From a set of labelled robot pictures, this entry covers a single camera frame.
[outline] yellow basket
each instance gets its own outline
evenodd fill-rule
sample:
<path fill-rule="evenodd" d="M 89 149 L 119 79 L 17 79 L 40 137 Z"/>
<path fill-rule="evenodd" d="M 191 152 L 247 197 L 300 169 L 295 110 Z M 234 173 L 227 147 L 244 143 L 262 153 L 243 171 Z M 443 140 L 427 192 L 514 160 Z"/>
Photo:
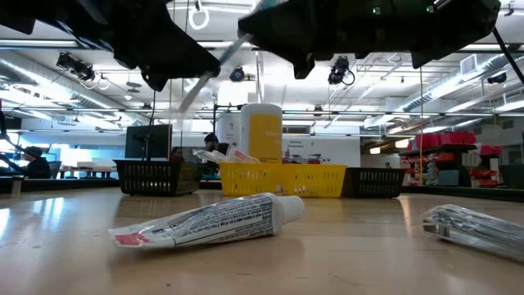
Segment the yellow basket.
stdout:
<path fill-rule="evenodd" d="M 281 184 L 282 165 L 255 163 L 222 163 L 220 178 L 226 196 L 275 193 Z"/>
<path fill-rule="evenodd" d="M 301 197 L 340 197 L 346 167 L 343 165 L 286 164 L 282 189 Z"/>

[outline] black hair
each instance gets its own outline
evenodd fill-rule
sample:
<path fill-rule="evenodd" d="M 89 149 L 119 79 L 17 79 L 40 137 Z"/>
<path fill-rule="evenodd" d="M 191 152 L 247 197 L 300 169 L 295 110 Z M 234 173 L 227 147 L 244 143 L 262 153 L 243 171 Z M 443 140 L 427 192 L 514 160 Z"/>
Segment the black hair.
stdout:
<path fill-rule="evenodd" d="M 30 147 L 26 147 L 25 150 L 27 150 L 28 152 L 31 152 L 33 154 L 36 154 L 39 157 L 42 156 L 42 154 L 43 154 L 42 148 L 40 148 L 40 147 L 30 146 Z"/>
<path fill-rule="evenodd" d="M 207 134 L 206 138 L 204 138 L 204 143 L 218 143 L 219 138 L 216 137 L 214 133 Z"/>

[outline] wooden table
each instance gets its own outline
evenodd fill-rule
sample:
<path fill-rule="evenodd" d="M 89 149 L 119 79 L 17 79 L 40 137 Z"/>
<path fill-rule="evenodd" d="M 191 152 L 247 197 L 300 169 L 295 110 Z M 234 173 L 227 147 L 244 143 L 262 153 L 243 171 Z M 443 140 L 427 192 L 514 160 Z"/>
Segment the wooden table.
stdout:
<path fill-rule="evenodd" d="M 22 193 L 0 201 L 1 294 L 522 294 L 524 265 L 422 232 L 454 203 L 524 223 L 524 204 L 436 195 L 305 199 L 274 237 L 164 251 L 113 247 L 107 229 L 223 199 L 124 197 L 119 188 Z"/>

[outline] toothpaste tube cap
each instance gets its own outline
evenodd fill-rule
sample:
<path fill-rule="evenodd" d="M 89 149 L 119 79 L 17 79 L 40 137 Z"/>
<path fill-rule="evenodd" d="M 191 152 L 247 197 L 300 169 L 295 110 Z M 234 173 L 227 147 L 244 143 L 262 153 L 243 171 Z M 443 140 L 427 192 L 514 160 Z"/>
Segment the toothpaste tube cap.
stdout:
<path fill-rule="evenodd" d="M 284 220 L 282 225 L 299 220 L 305 214 L 304 201 L 297 196 L 277 197 L 284 207 Z"/>

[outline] black wire basket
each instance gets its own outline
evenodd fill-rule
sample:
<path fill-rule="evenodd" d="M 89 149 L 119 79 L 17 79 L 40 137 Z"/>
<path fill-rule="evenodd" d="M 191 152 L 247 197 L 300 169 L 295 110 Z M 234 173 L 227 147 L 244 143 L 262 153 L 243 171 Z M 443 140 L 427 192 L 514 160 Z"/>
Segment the black wire basket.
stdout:
<path fill-rule="evenodd" d="M 120 189 L 131 196 L 173 197 L 196 192 L 200 187 L 202 173 L 189 162 L 115 160 L 115 163 Z"/>
<path fill-rule="evenodd" d="M 405 169 L 347 168 L 343 197 L 398 197 Z"/>

